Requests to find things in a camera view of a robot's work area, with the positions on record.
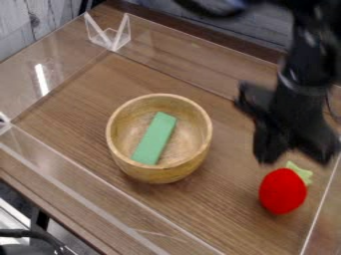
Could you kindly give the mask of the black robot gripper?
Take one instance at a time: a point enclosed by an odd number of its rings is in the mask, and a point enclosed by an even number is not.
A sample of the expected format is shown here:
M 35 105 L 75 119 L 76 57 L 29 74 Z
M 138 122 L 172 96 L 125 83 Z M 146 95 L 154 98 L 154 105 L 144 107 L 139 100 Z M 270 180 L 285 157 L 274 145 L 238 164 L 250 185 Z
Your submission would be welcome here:
M 322 165 L 341 151 L 341 140 L 322 113 L 330 87 L 330 81 L 299 81 L 282 73 L 274 91 L 239 83 L 235 104 L 255 123 L 253 154 L 261 164 L 273 164 L 291 146 L 307 147 L 309 156 Z

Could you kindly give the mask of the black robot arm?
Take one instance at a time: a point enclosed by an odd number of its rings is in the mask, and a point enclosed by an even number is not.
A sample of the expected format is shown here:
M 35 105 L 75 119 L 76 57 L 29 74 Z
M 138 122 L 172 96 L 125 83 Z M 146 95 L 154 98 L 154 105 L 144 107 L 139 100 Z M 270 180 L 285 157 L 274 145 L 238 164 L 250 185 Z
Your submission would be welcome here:
M 341 0 L 174 0 L 207 18 L 234 18 L 271 4 L 293 17 L 291 44 L 273 91 L 243 81 L 235 106 L 254 121 L 253 153 L 270 164 L 298 149 L 327 164 L 341 140 L 323 118 L 331 87 L 341 83 Z

